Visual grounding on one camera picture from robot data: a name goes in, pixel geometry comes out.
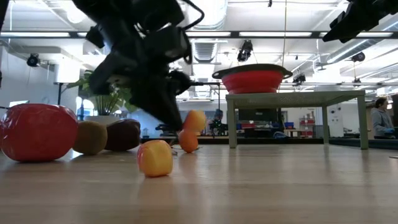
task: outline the red bowl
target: red bowl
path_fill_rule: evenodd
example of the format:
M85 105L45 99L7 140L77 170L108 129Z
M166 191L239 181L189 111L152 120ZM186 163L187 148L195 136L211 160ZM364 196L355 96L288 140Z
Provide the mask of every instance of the red bowl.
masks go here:
M282 80L292 75L279 65L254 64L220 70L213 78L221 79L230 94L276 93Z

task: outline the yellow plastic fruit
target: yellow plastic fruit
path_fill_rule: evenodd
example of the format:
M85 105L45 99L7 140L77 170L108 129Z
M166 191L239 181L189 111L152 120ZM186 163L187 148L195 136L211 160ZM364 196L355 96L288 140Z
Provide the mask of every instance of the yellow plastic fruit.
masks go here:
M152 140L140 146L138 166L147 177L169 175L173 170L172 148L163 140Z

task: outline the desk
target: desk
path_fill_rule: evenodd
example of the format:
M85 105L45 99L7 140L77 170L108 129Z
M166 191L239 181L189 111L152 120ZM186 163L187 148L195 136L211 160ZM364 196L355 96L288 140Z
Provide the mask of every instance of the desk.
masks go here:
M357 99L361 149L368 149L368 128L366 124L365 91L318 91L309 93L248 93L226 95L229 147L236 148L235 109L273 109L322 107L323 143L329 143L327 107L344 101Z

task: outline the ceiling beam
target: ceiling beam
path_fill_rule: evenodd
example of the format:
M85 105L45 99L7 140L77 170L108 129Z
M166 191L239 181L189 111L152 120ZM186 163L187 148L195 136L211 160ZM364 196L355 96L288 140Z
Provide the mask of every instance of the ceiling beam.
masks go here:
M188 31L189 39L322 39L327 31ZM7 39L85 39L87 32L77 31L4 31ZM398 32L362 32L354 39L396 40Z

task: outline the security camera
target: security camera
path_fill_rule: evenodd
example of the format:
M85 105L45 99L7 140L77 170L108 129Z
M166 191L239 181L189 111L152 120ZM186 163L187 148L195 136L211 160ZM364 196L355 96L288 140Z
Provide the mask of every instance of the security camera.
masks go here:
M241 49L239 50L237 60L239 62L247 61L251 56L252 51L253 51L253 44L251 43L251 40L245 40L243 42Z
M353 62L363 62L365 60L365 58L366 58L365 54L363 52L360 52L360 53L352 56L350 58L350 60Z
M303 83L306 81L305 74L301 73L293 78L293 83Z
M26 64L29 67L39 67L40 66L40 59L39 59L39 54L32 53L30 54L30 57L27 59Z

